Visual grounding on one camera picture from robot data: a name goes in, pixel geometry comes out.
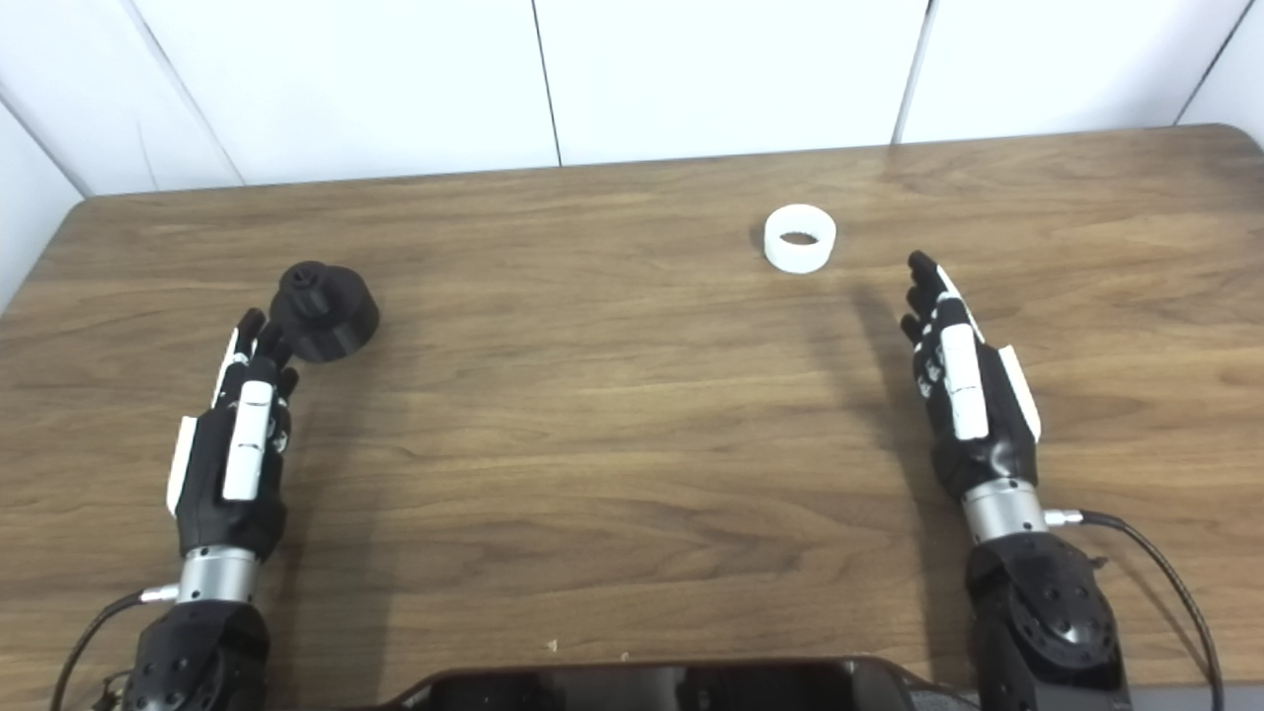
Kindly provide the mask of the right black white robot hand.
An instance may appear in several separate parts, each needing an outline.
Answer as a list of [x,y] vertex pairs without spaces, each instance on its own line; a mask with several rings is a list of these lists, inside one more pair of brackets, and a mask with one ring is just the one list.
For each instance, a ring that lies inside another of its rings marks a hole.
[[932,468],[953,497],[1001,479],[1036,485],[1040,415],[1012,345],[983,337],[943,267],[908,257],[911,288],[900,328],[913,347],[913,382],[932,428]]

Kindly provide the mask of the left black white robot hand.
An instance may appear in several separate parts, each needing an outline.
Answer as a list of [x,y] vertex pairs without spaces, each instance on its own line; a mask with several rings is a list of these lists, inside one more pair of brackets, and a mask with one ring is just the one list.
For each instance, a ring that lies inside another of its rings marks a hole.
[[281,544],[281,472],[300,378],[289,356],[279,324],[248,309],[228,339],[209,407],[182,419],[166,495],[181,555],[226,547],[265,562]]

